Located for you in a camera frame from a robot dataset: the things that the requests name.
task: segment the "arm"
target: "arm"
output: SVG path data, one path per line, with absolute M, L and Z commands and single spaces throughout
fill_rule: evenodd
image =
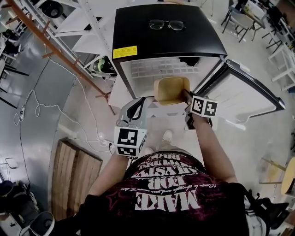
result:
M 91 186 L 88 194 L 100 196 L 109 188 L 121 182 L 126 172 L 128 160 L 125 156 L 114 154 Z
M 205 168 L 208 173 L 228 183 L 237 183 L 234 168 L 220 146 L 206 118 L 193 114 Z

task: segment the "mini fridge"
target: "mini fridge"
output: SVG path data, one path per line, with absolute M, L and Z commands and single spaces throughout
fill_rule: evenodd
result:
M 152 29 L 151 20 L 162 20 Z M 183 22 L 173 30 L 171 20 Z M 227 52 L 200 8 L 153 4 L 116 11 L 113 63 L 133 98 L 153 97 L 154 81 L 187 77 L 190 90 L 218 101 L 218 116 L 236 124 L 285 109 L 280 98 L 227 58 Z

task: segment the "white sneaker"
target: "white sneaker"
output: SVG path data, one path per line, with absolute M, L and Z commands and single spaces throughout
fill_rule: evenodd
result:
M 166 130 L 164 135 L 163 135 L 163 141 L 168 141 L 169 143 L 171 143 L 172 136 L 173 136 L 172 131 L 171 130 Z
M 155 151 L 151 148 L 151 147 L 146 147 L 144 149 L 144 154 L 145 155 L 149 155 L 149 154 L 153 154 Z

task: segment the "open fridge door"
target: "open fridge door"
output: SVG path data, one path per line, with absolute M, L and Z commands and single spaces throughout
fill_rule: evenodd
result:
M 280 98 L 232 60 L 226 60 L 211 78 L 196 88 L 195 93 L 218 101 L 217 116 L 235 124 L 285 109 Z

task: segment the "yellow warning label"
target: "yellow warning label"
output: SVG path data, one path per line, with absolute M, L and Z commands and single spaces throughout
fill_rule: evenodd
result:
M 122 47 L 113 50 L 112 58 L 128 57 L 137 55 L 137 46 Z

